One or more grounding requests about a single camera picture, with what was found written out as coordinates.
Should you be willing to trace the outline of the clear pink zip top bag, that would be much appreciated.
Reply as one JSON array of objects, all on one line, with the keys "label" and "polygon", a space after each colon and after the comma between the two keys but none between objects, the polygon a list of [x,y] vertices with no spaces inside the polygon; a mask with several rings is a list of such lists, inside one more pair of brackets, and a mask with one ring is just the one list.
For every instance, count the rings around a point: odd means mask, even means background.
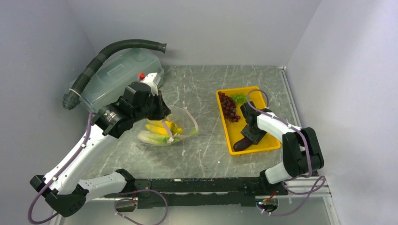
[{"label": "clear pink zip top bag", "polygon": [[[186,107],[179,108],[172,105],[169,108],[171,110],[171,114],[162,121],[168,120],[170,122],[176,123],[180,128],[183,129],[182,135],[189,135],[194,130],[199,129],[197,121],[194,119],[194,117],[191,115]],[[145,125],[143,126],[143,129],[141,131],[147,131]]]}]

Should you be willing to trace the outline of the yellow plastic tray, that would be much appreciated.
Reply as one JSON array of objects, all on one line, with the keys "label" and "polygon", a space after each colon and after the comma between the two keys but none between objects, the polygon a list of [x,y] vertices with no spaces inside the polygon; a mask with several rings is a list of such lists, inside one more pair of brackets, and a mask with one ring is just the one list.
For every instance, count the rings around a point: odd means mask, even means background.
[{"label": "yellow plastic tray", "polygon": [[268,99],[258,86],[217,90],[217,104],[222,117],[229,153],[232,156],[273,151],[281,147],[278,139],[259,129],[259,112],[248,105],[264,110]]}]

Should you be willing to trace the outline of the purple eggplant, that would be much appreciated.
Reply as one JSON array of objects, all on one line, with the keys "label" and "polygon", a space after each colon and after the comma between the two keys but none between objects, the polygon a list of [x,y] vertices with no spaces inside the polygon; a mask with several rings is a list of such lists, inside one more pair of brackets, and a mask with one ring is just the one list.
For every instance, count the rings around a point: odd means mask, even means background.
[{"label": "purple eggplant", "polygon": [[235,152],[244,151],[253,145],[253,141],[247,137],[242,138],[233,145]]}]

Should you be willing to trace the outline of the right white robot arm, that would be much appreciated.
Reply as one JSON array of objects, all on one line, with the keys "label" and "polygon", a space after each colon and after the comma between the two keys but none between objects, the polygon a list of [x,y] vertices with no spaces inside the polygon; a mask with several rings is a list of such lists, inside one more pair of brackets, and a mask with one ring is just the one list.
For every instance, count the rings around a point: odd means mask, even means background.
[{"label": "right white robot arm", "polygon": [[233,149],[244,151],[257,145],[269,134],[282,144],[282,162],[260,172],[259,190],[269,195],[276,190],[277,183],[302,175],[311,175],[313,171],[324,167],[324,159],[317,135],[311,127],[294,126],[277,117],[269,109],[257,109],[253,102],[244,103],[240,110],[246,121]]}]

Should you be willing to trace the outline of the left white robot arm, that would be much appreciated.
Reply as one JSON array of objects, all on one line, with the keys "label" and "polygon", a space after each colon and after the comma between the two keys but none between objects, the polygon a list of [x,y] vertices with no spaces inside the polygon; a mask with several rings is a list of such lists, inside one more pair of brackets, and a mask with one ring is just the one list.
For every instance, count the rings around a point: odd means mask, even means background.
[{"label": "left white robot arm", "polygon": [[85,134],[50,172],[36,175],[31,186],[63,217],[80,210],[88,201],[113,193],[134,193],[135,178],[125,169],[102,177],[82,178],[94,158],[141,120],[162,120],[171,113],[155,82],[133,82],[114,103],[91,113]]}]

